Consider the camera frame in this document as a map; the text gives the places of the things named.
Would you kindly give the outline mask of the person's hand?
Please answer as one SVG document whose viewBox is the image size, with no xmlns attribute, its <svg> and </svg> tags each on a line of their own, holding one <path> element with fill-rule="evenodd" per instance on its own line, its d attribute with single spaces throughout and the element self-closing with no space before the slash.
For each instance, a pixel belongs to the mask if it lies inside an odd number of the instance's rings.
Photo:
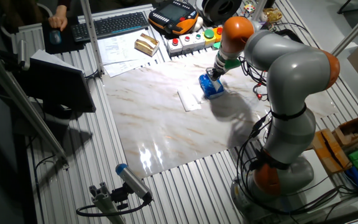
<svg viewBox="0 0 358 224">
<path fill-rule="evenodd" d="M 68 24 L 68 19 L 65 14 L 63 14 L 63 15 L 56 14 L 52 17 L 49 17 L 48 22 L 49 22 L 51 28 L 63 31 Z"/>
</svg>

